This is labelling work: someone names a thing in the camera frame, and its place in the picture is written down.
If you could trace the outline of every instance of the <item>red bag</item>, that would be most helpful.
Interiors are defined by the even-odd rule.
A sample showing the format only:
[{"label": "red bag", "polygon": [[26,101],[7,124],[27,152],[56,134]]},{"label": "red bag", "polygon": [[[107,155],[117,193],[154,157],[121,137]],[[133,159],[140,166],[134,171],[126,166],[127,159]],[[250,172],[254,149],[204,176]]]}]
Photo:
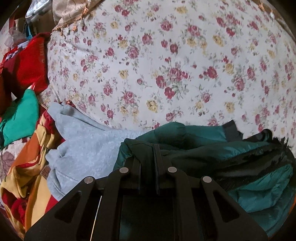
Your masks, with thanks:
[{"label": "red bag", "polygon": [[30,40],[28,46],[13,58],[5,61],[7,55],[15,52],[17,47],[4,55],[2,60],[4,85],[6,90],[17,98],[22,97],[28,87],[36,94],[48,87],[45,42],[49,37],[50,33],[37,34]]}]

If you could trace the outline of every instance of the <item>blue cloth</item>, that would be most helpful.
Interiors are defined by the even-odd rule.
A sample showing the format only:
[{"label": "blue cloth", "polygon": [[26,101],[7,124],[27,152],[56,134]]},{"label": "blue cloth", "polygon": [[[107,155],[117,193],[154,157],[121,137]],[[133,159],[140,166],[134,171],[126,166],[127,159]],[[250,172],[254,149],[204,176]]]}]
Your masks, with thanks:
[{"label": "blue cloth", "polygon": [[58,201],[86,176],[108,176],[112,172],[121,142],[146,132],[109,128],[70,105],[52,103],[48,113],[66,140],[45,156],[51,168],[47,185]]}]

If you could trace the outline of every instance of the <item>floral bedspread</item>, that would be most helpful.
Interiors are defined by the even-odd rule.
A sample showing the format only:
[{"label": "floral bedspread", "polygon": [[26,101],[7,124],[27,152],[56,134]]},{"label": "floral bedspread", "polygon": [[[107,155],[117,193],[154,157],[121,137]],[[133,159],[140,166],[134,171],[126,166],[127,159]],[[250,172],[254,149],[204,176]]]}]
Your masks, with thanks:
[{"label": "floral bedspread", "polygon": [[252,1],[110,0],[63,32],[46,104],[71,99],[119,129],[234,119],[245,137],[269,128],[295,144],[296,45]]}]

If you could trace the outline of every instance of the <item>fringe trim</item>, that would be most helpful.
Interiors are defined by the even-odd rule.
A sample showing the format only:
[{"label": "fringe trim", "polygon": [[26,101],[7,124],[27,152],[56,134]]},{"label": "fringe trim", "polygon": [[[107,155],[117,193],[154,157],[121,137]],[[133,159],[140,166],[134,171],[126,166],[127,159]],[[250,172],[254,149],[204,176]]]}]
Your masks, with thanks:
[{"label": "fringe trim", "polygon": [[74,23],[72,31],[76,32],[77,31],[77,21],[82,20],[82,18],[84,18],[88,14],[88,12],[89,12],[89,9],[88,9],[89,4],[90,4],[90,1],[85,0],[83,10],[82,10],[81,14],[79,14],[78,16],[76,16],[74,18],[69,19],[67,22],[63,23],[61,26],[54,27],[52,32],[53,31],[59,31],[59,32],[61,32],[61,36],[63,36],[64,34],[62,32],[63,32],[64,28],[66,28],[68,25],[70,25],[72,23]]}]

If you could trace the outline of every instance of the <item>green cloth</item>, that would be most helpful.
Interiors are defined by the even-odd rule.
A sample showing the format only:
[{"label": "green cloth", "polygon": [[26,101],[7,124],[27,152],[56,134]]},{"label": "green cloth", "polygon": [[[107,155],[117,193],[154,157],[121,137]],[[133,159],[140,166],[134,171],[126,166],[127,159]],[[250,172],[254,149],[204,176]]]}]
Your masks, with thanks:
[{"label": "green cloth", "polygon": [[293,204],[295,188],[289,181],[292,163],[282,144],[271,136],[242,140],[225,126],[185,126],[172,122],[136,139],[121,143],[114,169],[136,157],[142,166],[142,184],[154,189],[153,145],[172,165],[196,178],[211,176],[255,221],[272,236],[283,224]]},{"label": "green cloth", "polygon": [[39,107],[36,94],[33,90],[27,89],[23,97],[13,101],[2,115],[0,148],[18,139],[32,136],[38,117]]}]

